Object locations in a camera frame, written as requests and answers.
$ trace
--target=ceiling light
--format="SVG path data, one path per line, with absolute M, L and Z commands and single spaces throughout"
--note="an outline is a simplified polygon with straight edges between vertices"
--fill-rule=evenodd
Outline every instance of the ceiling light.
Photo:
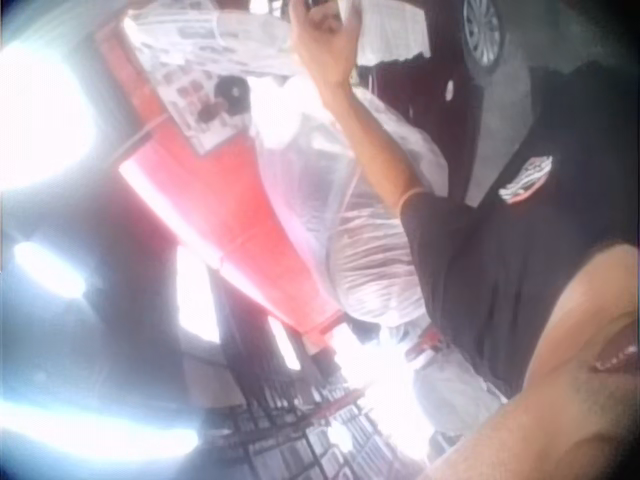
M 207 265 L 185 247 L 178 247 L 178 321 L 185 330 L 219 343 L 220 330 Z
M 95 136 L 91 107 L 64 64 L 26 47 L 0 53 L 0 191 L 59 173 Z
M 278 344 L 280 353 L 284 358 L 284 363 L 286 363 L 287 367 L 291 370 L 300 370 L 300 361 L 298 360 L 296 352 L 293 349 L 293 345 L 291 345 L 291 340 L 289 340 L 289 336 L 282 326 L 282 323 L 273 317 L 269 317 L 269 325 L 271 325 L 271 331 L 276 337 L 276 343 Z
M 331 422 L 327 433 L 329 434 L 329 441 L 342 450 L 342 453 L 349 453 L 353 450 L 353 438 L 344 425 L 338 422 Z
M 47 290 L 65 298 L 79 298 L 84 293 L 86 285 L 82 277 L 41 246 L 24 242 L 13 251 L 18 265 Z
M 179 457 L 198 445 L 193 430 L 161 430 L 86 413 L 0 401 L 0 428 L 89 460 L 132 462 Z

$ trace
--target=logo on shirt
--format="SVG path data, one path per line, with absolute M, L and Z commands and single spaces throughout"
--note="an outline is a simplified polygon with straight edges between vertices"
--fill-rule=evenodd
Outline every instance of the logo on shirt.
M 553 157 L 533 157 L 524 164 L 518 176 L 498 193 L 507 203 L 517 203 L 529 198 L 549 178 Z

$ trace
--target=plastic wrap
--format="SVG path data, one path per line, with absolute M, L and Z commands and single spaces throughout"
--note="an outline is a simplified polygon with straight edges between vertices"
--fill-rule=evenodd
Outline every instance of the plastic wrap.
M 162 63 L 250 77 L 252 131 L 269 199 L 298 253 L 345 311 L 386 326 L 425 314 L 402 225 L 362 178 L 316 88 L 299 75 L 288 23 L 163 5 L 131 12 L 124 28 Z M 284 84 L 275 80 L 287 76 L 293 78 Z M 355 91 L 403 146 L 425 187 L 446 195 L 447 165 L 431 139 L 368 91 Z
M 425 187 L 446 195 L 447 165 L 430 138 L 369 92 L 356 93 L 403 146 Z M 310 80 L 296 77 L 283 87 L 254 81 L 252 108 L 267 194 L 325 289 L 361 320 L 394 326 L 424 315 L 400 220 L 362 177 Z

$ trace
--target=hand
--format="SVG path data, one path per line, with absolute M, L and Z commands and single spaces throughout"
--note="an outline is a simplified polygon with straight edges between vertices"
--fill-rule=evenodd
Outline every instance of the hand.
M 350 89 L 362 25 L 360 0 L 353 0 L 346 22 L 340 20 L 338 2 L 307 11 L 304 0 L 291 0 L 293 46 L 326 100 L 335 91 Z

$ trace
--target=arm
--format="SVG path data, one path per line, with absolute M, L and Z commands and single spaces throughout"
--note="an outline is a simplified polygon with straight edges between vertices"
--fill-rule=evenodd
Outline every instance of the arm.
M 399 213 L 404 200 L 423 186 L 404 150 L 362 105 L 349 84 L 361 25 L 359 2 L 352 5 L 342 25 L 335 20 L 339 15 L 337 2 L 307 12 L 304 0 L 292 0 L 294 45 L 366 178 L 383 202 Z

